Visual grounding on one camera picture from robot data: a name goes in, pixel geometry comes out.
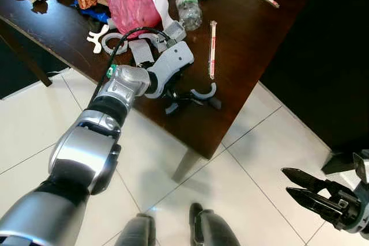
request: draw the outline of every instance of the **white tile floor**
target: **white tile floor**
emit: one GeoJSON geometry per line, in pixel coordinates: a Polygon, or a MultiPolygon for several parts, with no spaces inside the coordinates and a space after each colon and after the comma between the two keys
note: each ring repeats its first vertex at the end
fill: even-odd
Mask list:
{"type": "MultiPolygon", "coordinates": [[[[68,70],[49,88],[37,83],[0,101],[0,215],[45,179],[53,144],[86,107],[94,87],[68,70]]],[[[367,244],[323,224],[285,192],[292,184],[280,168],[323,177],[319,169],[329,149],[260,84],[214,158],[198,162],[181,184],[171,176],[186,146],[140,113],[131,111],[120,144],[117,171],[108,190],[91,197],[78,246],[113,246],[138,212],[155,217],[158,245],[189,245],[187,213],[194,201],[221,215],[241,245],[367,244]]]]}

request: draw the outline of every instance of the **dark wooden table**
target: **dark wooden table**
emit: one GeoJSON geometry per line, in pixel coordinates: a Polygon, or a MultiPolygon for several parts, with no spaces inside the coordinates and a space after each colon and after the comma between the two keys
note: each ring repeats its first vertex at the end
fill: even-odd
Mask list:
{"type": "MultiPolygon", "coordinates": [[[[200,2],[203,24],[188,32],[186,41],[195,62],[178,83],[181,91],[196,88],[206,93],[210,20],[216,20],[216,97],[220,111],[189,104],[172,116],[165,115],[165,99],[136,99],[134,107],[205,158],[211,158],[223,136],[268,66],[305,0],[276,0],[275,9],[264,0],[204,0],[200,2]]],[[[73,0],[46,0],[33,7],[29,1],[1,0],[0,19],[23,33],[61,61],[97,81],[104,73],[108,54],[92,52],[87,42],[87,20],[69,5],[73,0]]],[[[174,0],[170,14],[178,18],[174,0]]],[[[127,63],[130,54],[115,63],[127,63]]]]}

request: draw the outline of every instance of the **clear plastic bottle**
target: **clear plastic bottle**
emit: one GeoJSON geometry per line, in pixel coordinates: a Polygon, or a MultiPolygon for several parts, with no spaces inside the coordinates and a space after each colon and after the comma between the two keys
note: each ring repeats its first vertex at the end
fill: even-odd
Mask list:
{"type": "Polygon", "coordinates": [[[197,29],[202,23],[202,13],[197,0],[176,0],[175,1],[179,22],[187,31],[197,29]]]}

